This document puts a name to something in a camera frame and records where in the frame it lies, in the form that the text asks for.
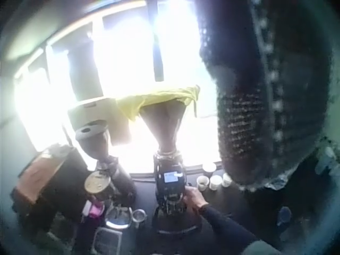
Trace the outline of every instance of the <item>grinder lid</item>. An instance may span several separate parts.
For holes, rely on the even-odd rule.
[[[86,125],[76,130],[75,139],[81,141],[106,132],[107,127],[103,125]]]

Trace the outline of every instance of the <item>yellow cloth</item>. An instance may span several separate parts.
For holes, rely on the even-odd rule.
[[[134,121],[139,115],[139,110],[143,106],[162,103],[177,99],[185,105],[189,105],[191,101],[196,102],[200,88],[198,86],[188,86],[183,88],[166,87],[164,83],[159,83],[157,90],[152,92],[139,93],[130,95],[116,100],[118,108],[125,114],[127,118]]]

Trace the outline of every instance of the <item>hand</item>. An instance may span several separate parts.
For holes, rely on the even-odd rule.
[[[190,186],[185,186],[185,196],[183,200],[188,206],[194,209],[200,209],[202,206],[208,204],[202,196],[202,193],[197,188]]]

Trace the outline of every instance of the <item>grinder display screen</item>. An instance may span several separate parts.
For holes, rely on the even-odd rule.
[[[177,172],[164,173],[164,182],[178,182]]]

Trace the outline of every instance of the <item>dark sleeve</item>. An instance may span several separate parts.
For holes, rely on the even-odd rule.
[[[210,205],[203,206],[199,212],[212,226],[221,246],[231,249],[236,254],[258,240],[254,234]]]

